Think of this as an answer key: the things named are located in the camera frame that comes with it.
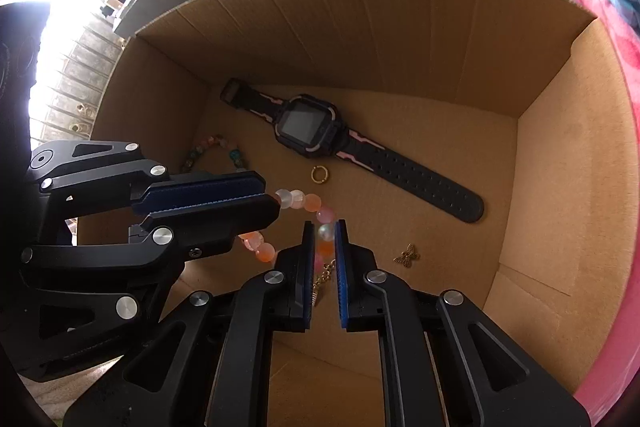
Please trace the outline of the gold butterfly brooch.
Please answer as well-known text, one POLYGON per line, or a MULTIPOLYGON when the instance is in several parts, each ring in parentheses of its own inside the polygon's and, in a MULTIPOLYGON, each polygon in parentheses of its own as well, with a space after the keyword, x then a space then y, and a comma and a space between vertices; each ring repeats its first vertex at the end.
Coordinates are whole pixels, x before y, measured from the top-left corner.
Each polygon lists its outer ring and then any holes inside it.
POLYGON ((416 249, 416 245, 409 244, 401 253, 394 258, 394 262, 398 265, 410 269, 414 262, 420 260, 420 254, 416 249))

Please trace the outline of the white radiator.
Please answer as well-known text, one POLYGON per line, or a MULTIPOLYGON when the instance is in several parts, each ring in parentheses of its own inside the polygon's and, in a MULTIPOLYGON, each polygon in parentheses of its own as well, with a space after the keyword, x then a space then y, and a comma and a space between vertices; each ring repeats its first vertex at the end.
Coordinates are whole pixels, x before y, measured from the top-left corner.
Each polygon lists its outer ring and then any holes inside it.
POLYGON ((90 138, 124 44, 111 21, 99 12, 49 17, 28 103, 31 148, 90 138))

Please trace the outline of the black pink smartwatch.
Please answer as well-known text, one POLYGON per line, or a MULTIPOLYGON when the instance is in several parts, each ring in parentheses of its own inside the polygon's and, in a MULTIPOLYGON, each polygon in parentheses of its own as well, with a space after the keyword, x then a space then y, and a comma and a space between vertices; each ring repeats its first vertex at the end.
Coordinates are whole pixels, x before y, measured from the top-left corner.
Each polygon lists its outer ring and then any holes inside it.
POLYGON ((484 216, 480 195, 352 129, 330 102, 306 93, 283 100, 235 78, 220 99, 270 124, 276 140, 299 155, 348 161, 465 223, 484 216))

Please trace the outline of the brown cardboard box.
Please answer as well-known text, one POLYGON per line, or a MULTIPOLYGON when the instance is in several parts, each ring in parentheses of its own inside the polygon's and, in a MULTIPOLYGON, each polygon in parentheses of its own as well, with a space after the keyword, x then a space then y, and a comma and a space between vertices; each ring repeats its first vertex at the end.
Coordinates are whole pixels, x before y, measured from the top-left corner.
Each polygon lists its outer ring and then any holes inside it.
POLYGON ((96 140, 171 170, 236 144, 269 191, 317 193, 378 264, 456 288, 601 419, 639 367, 639 149, 608 32, 568 0, 192 0, 132 38, 96 140), (311 161, 220 99, 230 78, 334 104, 371 140, 480 194, 454 219, 334 157, 311 161), (420 260, 394 258, 409 244, 420 260))

